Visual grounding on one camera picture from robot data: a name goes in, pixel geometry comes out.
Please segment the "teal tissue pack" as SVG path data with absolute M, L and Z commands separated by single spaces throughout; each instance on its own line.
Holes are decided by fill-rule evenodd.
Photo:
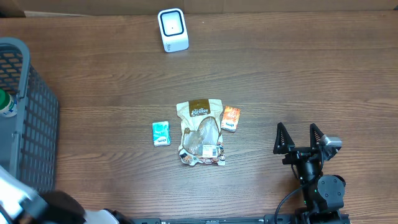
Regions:
M 169 122 L 152 123 L 152 137 L 155 147 L 169 146 L 171 144 Z

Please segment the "brown snack pouch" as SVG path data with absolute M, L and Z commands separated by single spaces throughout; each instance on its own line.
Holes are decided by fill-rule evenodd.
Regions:
M 219 99 L 191 100 L 176 105 L 177 116 L 181 119 L 182 137 L 178 155 L 182 163 L 216 164 L 224 166 L 221 114 L 223 104 Z

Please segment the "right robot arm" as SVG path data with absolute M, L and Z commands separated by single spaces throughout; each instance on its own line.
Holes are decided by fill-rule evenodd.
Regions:
M 273 222 L 286 223 L 349 223 L 342 215 L 346 182 L 339 175 L 325 175 L 323 166 L 342 148 L 343 141 L 328 136 L 316 124 L 310 125 L 310 145 L 297 147 L 283 123 L 277 124 L 273 153 L 284 156 L 282 163 L 289 165 L 300 186 L 286 195 L 278 204 Z M 296 193 L 303 195 L 304 207 L 295 210 L 288 218 L 279 216 L 283 204 Z

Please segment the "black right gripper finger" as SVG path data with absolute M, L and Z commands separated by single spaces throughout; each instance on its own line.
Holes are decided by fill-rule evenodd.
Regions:
M 315 123 L 310 125 L 310 147 L 317 148 L 319 140 L 324 134 L 320 131 Z
M 282 122 L 277 124 L 277 135 L 275 139 L 273 154 L 288 154 L 295 147 L 295 143 L 287 132 Z

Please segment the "orange tissue pack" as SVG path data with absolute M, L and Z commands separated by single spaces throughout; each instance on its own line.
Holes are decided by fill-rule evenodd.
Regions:
M 237 130 L 241 110 L 231 106 L 225 106 L 221 128 L 227 131 L 235 132 Z

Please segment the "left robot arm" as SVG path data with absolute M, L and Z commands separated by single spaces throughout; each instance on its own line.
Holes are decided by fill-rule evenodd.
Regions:
M 1 224 L 132 222 L 115 210 L 86 210 L 73 197 L 59 190 L 40 194 L 1 168 Z

